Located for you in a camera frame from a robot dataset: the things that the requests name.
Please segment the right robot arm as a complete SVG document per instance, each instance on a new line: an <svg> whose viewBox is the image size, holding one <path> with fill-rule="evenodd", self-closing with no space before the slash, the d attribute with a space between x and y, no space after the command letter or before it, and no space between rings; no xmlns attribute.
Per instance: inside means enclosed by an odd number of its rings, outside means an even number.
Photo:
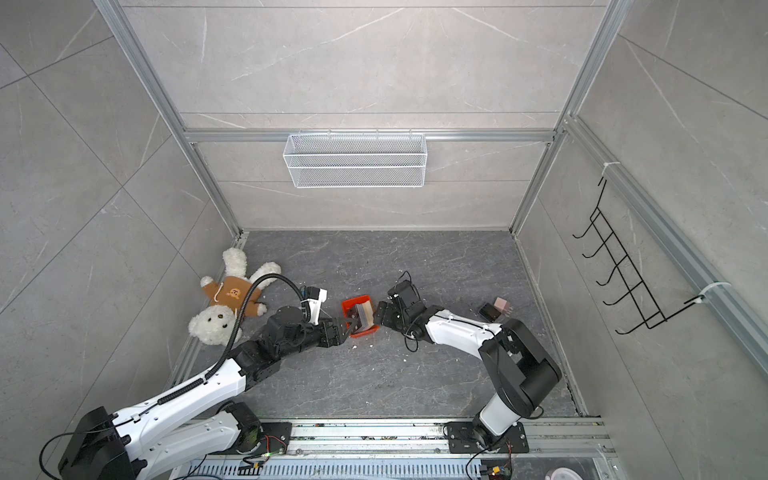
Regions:
<svg viewBox="0 0 768 480"><path fill-rule="evenodd" d="M397 283L387 295L375 309L375 323L401 333L406 342L453 347L483 362L495 393L473 419L473 435L485 447L521 419L533 419L562 380L558 364L517 319L488 323L427 306L409 280Z"/></svg>

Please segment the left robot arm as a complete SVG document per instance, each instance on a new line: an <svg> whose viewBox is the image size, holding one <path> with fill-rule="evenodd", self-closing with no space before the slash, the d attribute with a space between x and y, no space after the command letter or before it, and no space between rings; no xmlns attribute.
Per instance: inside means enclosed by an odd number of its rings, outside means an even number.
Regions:
<svg viewBox="0 0 768 480"><path fill-rule="evenodd" d="M276 373L284 357L343 344L349 318L312 323L298 307L282 307L250 339L184 383L131 407L83 416L58 464L62 479L152 479L207 453L254 448L259 421L237 403L208 419L202 412Z"/></svg>

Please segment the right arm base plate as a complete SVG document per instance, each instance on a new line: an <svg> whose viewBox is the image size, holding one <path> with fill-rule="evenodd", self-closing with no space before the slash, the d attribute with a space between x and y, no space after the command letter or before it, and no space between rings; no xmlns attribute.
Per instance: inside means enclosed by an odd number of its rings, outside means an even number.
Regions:
<svg viewBox="0 0 768 480"><path fill-rule="evenodd" d="M481 423L453 421L443 425L443 434L452 454L495 452L498 449L513 454L530 451L524 425L520 422L510 426L503 434L495 435Z"/></svg>

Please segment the red plastic tray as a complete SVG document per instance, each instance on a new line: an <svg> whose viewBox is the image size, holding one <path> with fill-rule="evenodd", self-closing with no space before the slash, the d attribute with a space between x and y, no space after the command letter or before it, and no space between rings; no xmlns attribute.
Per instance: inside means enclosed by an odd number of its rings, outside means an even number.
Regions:
<svg viewBox="0 0 768 480"><path fill-rule="evenodd" d="M369 295L343 300L341 307L346 324L352 326L352 338L370 335L379 329L374 321L374 308Z"/></svg>

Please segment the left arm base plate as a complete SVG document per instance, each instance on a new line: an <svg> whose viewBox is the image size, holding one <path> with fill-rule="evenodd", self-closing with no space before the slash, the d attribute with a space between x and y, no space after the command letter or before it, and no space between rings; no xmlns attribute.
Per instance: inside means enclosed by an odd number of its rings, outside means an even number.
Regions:
<svg viewBox="0 0 768 480"><path fill-rule="evenodd" d="M239 454L245 455L286 453L292 428L291 422L267 422L246 427L233 448Z"/></svg>

